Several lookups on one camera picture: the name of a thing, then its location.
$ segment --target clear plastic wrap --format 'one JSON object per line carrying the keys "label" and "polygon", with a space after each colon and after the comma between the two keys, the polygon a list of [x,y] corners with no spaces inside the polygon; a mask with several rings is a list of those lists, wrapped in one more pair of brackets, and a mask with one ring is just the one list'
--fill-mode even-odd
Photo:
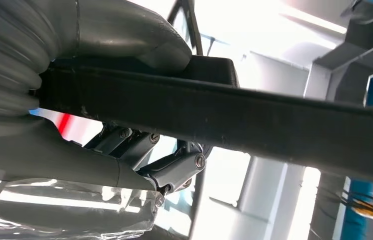
{"label": "clear plastic wrap", "polygon": [[0,240],[136,238],[152,229],[161,197],[56,179],[0,180]]}

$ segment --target gray rubber covering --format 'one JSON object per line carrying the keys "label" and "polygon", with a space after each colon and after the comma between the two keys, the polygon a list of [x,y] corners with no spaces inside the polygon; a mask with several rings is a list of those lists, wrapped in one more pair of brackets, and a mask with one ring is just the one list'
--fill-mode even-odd
{"label": "gray rubber covering", "polygon": [[7,180],[56,178],[131,189],[153,186],[114,158],[63,140],[29,90],[57,57],[137,57],[183,70],[191,50],[158,14],[125,0],[0,0],[0,170]]}

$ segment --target ceiling light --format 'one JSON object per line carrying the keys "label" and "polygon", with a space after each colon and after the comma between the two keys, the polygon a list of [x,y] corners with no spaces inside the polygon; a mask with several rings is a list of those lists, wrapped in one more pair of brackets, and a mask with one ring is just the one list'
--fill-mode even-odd
{"label": "ceiling light", "polygon": [[319,18],[317,16],[313,16],[311,14],[305,13],[303,11],[300,11],[298,9],[295,9],[293,7],[287,6],[285,4],[282,4],[279,7],[279,14],[286,15],[289,17],[293,17],[296,19],[303,20],[305,22],[318,25],[320,27],[335,31],[340,34],[345,34],[347,32],[347,28],[337,25],[335,23],[332,23],[330,21],[324,20],[322,18]]}

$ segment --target screw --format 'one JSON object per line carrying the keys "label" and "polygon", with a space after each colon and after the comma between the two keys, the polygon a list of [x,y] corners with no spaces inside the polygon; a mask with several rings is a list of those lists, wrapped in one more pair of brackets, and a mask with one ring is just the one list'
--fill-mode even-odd
{"label": "screw", "polygon": [[149,140],[152,144],[155,144],[157,143],[159,140],[160,140],[160,134],[156,134],[156,133],[152,133],[150,136],[149,136]]}
{"label": "screw", "polygon": [[191,183],[192,183],[192,179],[190,178],[188,181],[186,181],[182,186],[184,187],[184,188],[188,188],[190,185],[191,185]]}
{"label": "screw", "polygon": [[131,135],[131,130],[129,128],[123,128],[121,131],[120,131],[120,134],[119,136],[122,138],[122,139],[126,139],[127,137],[129,137]]}
{"label": "screw", "polygon": [[155,206],[159,208],[163,205],[164,202],[165,202],[165,197],[159,194],[155,199]]}
{"label": "screw", "polygon": [[203,169],[206,165],[206,157],[203,154],[198,154],[195,158],[195,166],[197,169]]}

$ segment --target metal linkage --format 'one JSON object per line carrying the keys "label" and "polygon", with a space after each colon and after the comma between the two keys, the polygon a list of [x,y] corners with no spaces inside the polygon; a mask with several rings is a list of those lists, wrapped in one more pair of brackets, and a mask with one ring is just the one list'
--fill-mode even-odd
{"label": "metal linkage", "polygon": [[94,147],[94,150],[108,155],[131,135],[132,130],[130,128],[118,127],[109,136],[103,139],[96,147]]}
{"label": "metal linkage", "polygon": [[197,143],[186,142],[175,153],[142,167],[137,173],[155,181],[163,194],[185,188],[188,181],[206,166],[203,149]]}
{"label": "metal linkage", "polygon": [[129,165],[133,170],[143,162],[160,139],[160,135],[154,133],[143,133],[132,139],[129,147],[120,156],[120,161]]}

